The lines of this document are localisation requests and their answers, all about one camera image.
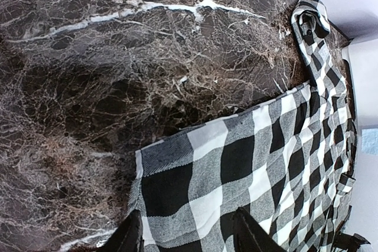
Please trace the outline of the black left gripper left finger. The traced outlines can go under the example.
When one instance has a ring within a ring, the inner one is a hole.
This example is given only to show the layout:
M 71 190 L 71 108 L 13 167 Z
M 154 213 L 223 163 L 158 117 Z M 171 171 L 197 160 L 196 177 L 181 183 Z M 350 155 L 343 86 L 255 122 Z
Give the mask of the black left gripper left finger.
M 143 225 L 141 213 L 133 210 L 121 223 L 107 242 L 98 248 L 98 252 L 142 252 L 144 240 L 142 238 Z

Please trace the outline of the black white plaid shirt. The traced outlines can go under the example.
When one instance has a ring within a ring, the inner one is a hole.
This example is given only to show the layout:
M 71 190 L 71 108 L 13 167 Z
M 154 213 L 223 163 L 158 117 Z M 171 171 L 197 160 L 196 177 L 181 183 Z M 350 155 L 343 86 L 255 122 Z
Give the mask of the black white plaid shirt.
M 331 250 L 354 182 L 346 80 L 325 41 L 324 4 L 299 0 L 291 24 L 308 81 L 136 152 L 129 209 L 141 213 L 145 251 L 233 251 L 238 208 L 272 250 Z

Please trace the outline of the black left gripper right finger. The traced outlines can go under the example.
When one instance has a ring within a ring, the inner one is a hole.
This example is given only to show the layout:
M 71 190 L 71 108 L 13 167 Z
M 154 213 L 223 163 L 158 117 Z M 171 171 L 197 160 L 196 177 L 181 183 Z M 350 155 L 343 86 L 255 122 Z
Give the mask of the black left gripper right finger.
M 236 252 L 286 252 L 242 207 L 233 216 L 233 245 Z

